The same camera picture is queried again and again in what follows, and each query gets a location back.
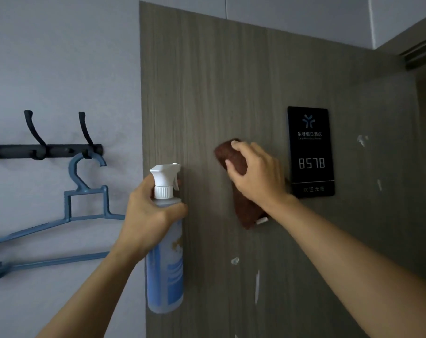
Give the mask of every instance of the coat hook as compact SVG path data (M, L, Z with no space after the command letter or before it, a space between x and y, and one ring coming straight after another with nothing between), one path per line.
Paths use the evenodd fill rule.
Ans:
M84 138L88 142L88 145L89 145L89 148L90 148L89 150L91 152L94 152L94 143L91 140L91 137L89 136L88 129L86 128L85 117L86 117L86 114L85 114L84 111L78 112L78 119L80 120L81 131L83 132ZM85 159L92 159L92 157L89 155L89 153L90 152L88 150L82 151L83 157Z
M39 144L41 144L42 148L44 149L44 154L42 156L38 156L36 150L32 150L30 153L30 158L33 160L44 160L47 156L47 145L44 142L43 139L41 139L41 136L39 136L38 132L35 129L35 126L33 125L33 121L31 120L31 117L33 116L33 112L31 110L24 110L25 114L25 121L27 122L28 129L30 130L33 137L36 139Z

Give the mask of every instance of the cleaning sponge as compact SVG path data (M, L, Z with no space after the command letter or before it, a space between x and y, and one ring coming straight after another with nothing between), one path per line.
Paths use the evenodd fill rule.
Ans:
M232 139L220 144L214 150L216 159L223 168L227 170L226 160L230 160L235 166L237 172L241 175L247 172L247 163L243 155L237 150L233 149L232 141L240 141L239 139ZM267 216L263 209L255 204L253 201L247 199L232 182L233 202L235 206L235 213L239 221L246 229L250 229L255 225L255 222Z

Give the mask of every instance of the clothes hanger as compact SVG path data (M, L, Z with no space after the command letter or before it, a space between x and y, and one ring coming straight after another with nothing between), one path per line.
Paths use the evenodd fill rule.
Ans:
M112 214L110 212L110 201L108 198L108 186L102 185L100 188L89 188L86 183L81 180L77 174L77 164L81 159L96 159L100 167L106 166L107 163L102 156L92 151L84 151L83 153L78 153L75 155L69 163L69 176L77 185L77 189L73 191L64 191L64 218L37 225L35 227L30 227L28 229L20 230L15 233L10 233L7 236L0 238L0 244L3 242L11 241L20 237L30 235L32 233L37 233L42 230L50 229L51 227L56 227L65 223L78 221L78 220L87 220L87 219L96 219L96 218L105 218L105 219L116 219L124 220L125 215ZM103 194L103 213L99 215L87 215L87 216L72 216L72 208L70 198L72 196L80 195L90 195L102 193ZM62 257L58 259L35 261L35 262L24 262L24 263L3 263L0 262L0 278L6 274L23 269L45 267L48 265L61 265L65 263L78 262L78 261L87 261L102 259L108 255L109 251L94 253L94 254L85 254L85 255L76 255L69 257Z

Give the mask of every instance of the bottle cap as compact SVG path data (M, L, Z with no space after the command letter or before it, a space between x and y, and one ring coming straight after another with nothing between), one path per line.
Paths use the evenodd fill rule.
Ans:
M156 165L150 170L155 179L155 199L169 199L174 197L174 189L178 191L177 173L180 164Z

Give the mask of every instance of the spray bottle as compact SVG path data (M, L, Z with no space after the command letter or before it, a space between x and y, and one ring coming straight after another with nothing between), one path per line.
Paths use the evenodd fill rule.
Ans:
M154 203L164 208L181 202L178 190L179 164L157 165L150 170L155 179ZM169 313L183 301L182 221L171 225L163 240L146 256L147 304L154 313Z

